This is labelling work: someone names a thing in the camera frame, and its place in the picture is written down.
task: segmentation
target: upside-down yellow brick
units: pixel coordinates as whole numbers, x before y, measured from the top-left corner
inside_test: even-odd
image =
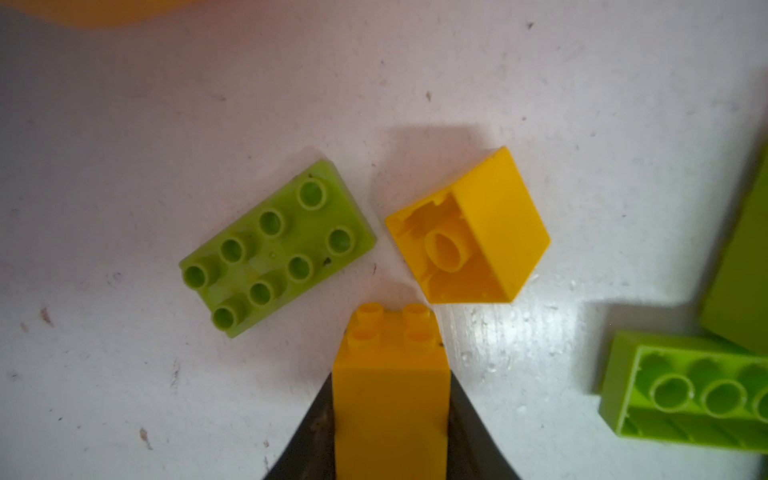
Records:
[[[386,226],[430,303],[511,302],[549,245],[506,147]]]
[[[339,480],[445,480],[451,370],[430,309],[362,305],[332,378]]]

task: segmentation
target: white table surface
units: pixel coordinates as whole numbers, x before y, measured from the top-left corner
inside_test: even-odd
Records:
[[[513,304],[435,309],[507,459],[756,478],[758,455],[617,438],[594,384],[616,329],[697,331],[767,104],[765,0],[2,10],[0,477],[259,478],[356,306],[422,298],[384,217],[508,145],[552,244]],[[227,339],[177,262],[321,155],[376,248]]]

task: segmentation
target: green lego brick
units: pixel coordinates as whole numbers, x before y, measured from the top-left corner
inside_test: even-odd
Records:
[[[321,160],[179,262],[214,325],[240,335],[373,248],[336,168]]]
[[[702,327],[768,355],[768,148],[704,297]]]
[[[768,453],[768,357],[723,339],[618,332],[600,415],[622,437]]]

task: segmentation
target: lego duplo brick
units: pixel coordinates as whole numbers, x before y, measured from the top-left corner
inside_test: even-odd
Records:
[[[704,297],[702,327],[768,355],[768,148]]]
[[[445,480],[451,370],[430,309],[362,305],[332,379],[339,480]]]
[[[623,437],[768,453],[768,358],[722,339],[618,332],[600,415]]]
[[[376,237],[321,160],[179,263],[230,338],[373,248]]]
[[[549,245],[505,147],[386,226],[430,303],[511,302]]]

